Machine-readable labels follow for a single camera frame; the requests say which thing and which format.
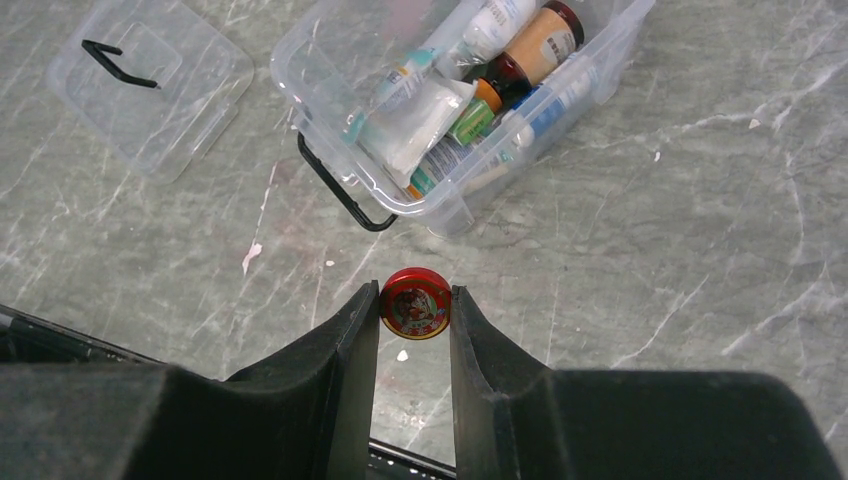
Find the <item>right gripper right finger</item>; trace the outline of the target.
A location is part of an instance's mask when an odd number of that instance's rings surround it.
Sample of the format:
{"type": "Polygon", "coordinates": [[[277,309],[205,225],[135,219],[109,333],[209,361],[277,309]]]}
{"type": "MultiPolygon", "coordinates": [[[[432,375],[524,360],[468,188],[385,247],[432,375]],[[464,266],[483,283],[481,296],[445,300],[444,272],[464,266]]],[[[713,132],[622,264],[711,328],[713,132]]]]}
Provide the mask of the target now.
{"type": "Polygon", "coordinates": [[[732,371],[555,370],[452,292],[460,479],[837,479],[801,399],[732,371]]]}

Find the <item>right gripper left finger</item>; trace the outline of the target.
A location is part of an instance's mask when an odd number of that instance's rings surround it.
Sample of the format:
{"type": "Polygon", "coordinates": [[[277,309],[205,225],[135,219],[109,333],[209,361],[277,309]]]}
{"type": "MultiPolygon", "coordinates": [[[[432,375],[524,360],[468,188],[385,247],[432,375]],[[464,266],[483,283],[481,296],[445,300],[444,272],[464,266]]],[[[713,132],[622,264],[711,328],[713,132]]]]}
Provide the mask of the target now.
{"type": "Polygon", "coordinates": [[[379,287],[225,380],[158,361],[3,363],[5,479],[361,479],[379,287]]]}

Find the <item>small red balm tin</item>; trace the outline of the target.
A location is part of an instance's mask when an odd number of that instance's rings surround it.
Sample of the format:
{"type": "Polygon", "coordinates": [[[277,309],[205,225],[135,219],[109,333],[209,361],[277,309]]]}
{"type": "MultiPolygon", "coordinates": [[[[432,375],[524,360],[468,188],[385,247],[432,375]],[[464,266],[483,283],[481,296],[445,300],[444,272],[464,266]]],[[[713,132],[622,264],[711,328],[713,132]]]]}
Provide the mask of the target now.
{"type": "Polygon", "coordinates": [[[395,335],[426,340],[445,331],[450,323],[452,290],[438,273],[408,267],[392,274],[380,293],[380,317],[395,335]]]}

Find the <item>white gauze packet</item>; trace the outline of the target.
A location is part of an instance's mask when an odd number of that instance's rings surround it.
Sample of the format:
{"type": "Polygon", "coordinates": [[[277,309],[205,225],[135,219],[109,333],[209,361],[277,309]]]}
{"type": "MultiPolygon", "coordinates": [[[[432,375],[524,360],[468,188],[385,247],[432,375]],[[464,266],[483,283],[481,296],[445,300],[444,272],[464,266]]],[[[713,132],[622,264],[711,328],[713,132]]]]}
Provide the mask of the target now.
{"type": "Polygon", "coordinates": [[[406,188],[425,154],[467,108],[476,87],[475,82],[432,76],[408,103],[389,113],[372,114],[359,144],[399,187],[406,188]]]}

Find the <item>green sachet packet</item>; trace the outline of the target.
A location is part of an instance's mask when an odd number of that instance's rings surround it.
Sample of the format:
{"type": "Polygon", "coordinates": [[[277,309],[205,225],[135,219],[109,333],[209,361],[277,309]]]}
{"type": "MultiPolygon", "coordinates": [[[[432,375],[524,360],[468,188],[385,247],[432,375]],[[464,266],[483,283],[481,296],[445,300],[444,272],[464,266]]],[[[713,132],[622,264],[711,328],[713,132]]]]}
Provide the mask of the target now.
{"type": "Polygon", "coordinates": [[[469,145],[493,122],[495,113],[480,99],[472,100],[451,125],[447,136],[460,145],[469,145]]]}

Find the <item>clear medicine kit box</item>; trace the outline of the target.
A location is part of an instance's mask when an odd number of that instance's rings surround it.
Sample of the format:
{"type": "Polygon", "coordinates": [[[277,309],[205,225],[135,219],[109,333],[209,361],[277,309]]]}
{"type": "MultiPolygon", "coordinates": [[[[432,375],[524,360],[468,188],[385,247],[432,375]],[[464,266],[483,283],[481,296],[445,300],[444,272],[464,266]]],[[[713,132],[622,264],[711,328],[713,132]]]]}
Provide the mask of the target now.
{"type": "Polygon", "coordinates": [[[617,89],[649,1],[321,1],[270,68],[298,148],[364,229],[361,183],[441,236],[617,89]]]}

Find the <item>amber medicine bottle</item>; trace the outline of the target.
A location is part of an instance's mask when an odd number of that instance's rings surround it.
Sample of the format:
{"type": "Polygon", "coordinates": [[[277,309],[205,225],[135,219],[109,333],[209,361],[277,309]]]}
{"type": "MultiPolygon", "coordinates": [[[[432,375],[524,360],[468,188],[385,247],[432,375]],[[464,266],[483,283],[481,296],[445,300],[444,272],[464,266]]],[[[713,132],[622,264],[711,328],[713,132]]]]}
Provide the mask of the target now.
{"type": "Polygon", "coordinates": [[[527,96],[585,41],[575,11],[562,1],[549,1],[529,24],[487,65],[477,79],[474,98],[498,113],[527,96]]]}

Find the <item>teal packaged item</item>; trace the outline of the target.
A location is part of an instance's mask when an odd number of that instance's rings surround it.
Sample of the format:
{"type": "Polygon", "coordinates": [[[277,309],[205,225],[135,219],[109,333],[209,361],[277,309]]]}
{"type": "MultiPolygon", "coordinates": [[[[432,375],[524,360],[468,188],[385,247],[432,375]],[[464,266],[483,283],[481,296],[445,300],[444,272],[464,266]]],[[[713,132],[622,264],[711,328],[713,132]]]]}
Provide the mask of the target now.
{"type": "Polygon", "coordinates": [[[441,50],[436,47],[409,51],[381,73],[365,107],[350,120],[342,135],[343,141],[355,143],[371,114],[389,113],[411,101],[422,88],[440,53],[441,50]]]}

